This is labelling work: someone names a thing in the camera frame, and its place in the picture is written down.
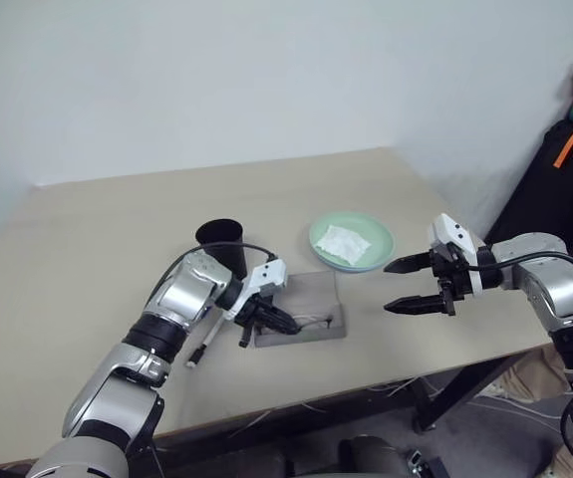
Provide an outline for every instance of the white napkin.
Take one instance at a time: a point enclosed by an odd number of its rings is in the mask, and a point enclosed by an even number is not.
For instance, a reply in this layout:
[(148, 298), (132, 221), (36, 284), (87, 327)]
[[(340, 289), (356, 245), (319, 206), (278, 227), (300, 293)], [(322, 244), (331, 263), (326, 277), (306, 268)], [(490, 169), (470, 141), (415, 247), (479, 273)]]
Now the white napkin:
[(315, 245), (322, 251), (344, 259), (351, 266), (354, 266), (371, 246), (371, 243), (355, 231), (331, 224), (328, 226), (326, 234)]

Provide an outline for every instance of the white wall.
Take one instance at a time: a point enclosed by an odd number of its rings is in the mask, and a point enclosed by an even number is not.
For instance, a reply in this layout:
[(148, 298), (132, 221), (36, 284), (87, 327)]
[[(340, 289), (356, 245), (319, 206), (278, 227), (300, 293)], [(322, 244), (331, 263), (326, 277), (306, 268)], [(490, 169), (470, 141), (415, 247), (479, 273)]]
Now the white wall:
[(572, 69), (573, 0), (0, 0), (0, 220), (31, 183), (394, 145), (482, 234)]

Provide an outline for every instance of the green plate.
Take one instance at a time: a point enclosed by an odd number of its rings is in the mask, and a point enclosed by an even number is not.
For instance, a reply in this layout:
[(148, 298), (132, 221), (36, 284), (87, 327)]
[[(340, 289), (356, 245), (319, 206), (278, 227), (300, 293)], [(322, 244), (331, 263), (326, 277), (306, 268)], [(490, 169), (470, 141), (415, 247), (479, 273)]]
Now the green plate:
[[(315, 246), (328, 226), (339, 226), (358, 233), (371, 243), (359, 262), (351, 266), (347, 261), (328, 254)], [(344, 272), (366, 272), (383, 267), (395, 251), (395, 240), (381, 222), (361, 212), (330, 212), (317, 219), (308, 231), (310, 245), (322, 262)]]

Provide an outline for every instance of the black cup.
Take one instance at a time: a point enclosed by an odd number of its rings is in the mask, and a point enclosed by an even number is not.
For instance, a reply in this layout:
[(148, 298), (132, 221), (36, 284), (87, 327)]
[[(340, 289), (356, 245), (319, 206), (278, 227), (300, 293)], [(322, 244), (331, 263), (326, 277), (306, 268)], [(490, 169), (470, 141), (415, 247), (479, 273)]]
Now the black cup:
[[(202, 246), (219, 241), (242, 242), (242, 233), (242, 225), (239, 222), (233, 219), (215, 219), (199, 226), (195, 232), (195, 240)], [(242, 246), (206, 246), (204, 251), (227, 267), (240, 281), (246, 277), (246, 258)]]

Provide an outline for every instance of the floor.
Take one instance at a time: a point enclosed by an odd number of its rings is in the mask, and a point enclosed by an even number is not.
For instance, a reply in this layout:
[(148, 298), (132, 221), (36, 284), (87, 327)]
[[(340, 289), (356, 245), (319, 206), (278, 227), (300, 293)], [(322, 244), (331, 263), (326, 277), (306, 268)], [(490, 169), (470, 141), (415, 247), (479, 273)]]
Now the floor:
[[(433, 375), (430, 383), (442, 387), (450, 376), (451, 373)], [(559, 416), (567, 398), (527, 406)], [(558, 419), (541, 417), (486, 397), (476, 398), (452, 412), (436, 430), (421, 436), (412, 430), (412, 414), (411, 409), (395, 410), (288, 441), (276, 438), (274, 443), (173, 470), (166, 476), (268, 478), (279, 476), (287, 459), (294, 463), (297, 475), (335, 471), (339, 442), (368, 434), (382, 437), (396, 448), (400, 476), (410, 476), (404, 456), (418, 448), (425, 458), (438, 456), (451, 478), (532, 478), (546, 466), (554, 449), (561, 444)]]

